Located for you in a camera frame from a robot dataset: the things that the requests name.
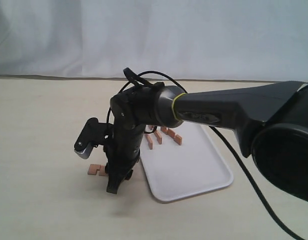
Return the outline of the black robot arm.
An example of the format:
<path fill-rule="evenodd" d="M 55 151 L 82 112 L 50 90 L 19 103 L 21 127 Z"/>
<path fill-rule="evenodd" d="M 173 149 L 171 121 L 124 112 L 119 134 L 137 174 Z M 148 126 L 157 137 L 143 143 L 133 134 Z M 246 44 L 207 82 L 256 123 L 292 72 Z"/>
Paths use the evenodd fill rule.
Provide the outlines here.
<path fill-rule="evenodd" d="M 274 186 L 308 202 L 308 84 L 186 93 L 175 85 L 136 85 L 110 100 L 114 115 L 107 149 L 108 184 L 116 194 L 138 158 L 147 125 L 183 122 L 232 130 L 241 154 L 252 157 Z"/>

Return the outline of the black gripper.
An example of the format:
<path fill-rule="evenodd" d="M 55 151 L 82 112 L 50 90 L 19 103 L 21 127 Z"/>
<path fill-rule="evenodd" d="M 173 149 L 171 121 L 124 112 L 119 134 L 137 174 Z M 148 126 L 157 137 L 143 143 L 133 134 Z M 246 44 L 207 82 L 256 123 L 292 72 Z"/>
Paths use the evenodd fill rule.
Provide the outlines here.
<path fill-rule="evenodd" d="M 121 183 L 131 179 L 140 157 L 140 145 L 149 124 L 149 90 L 124 90 L 110 99 L 110 109 L 114 122 L 106 147 L 106 192 L 116 195 Z"/>

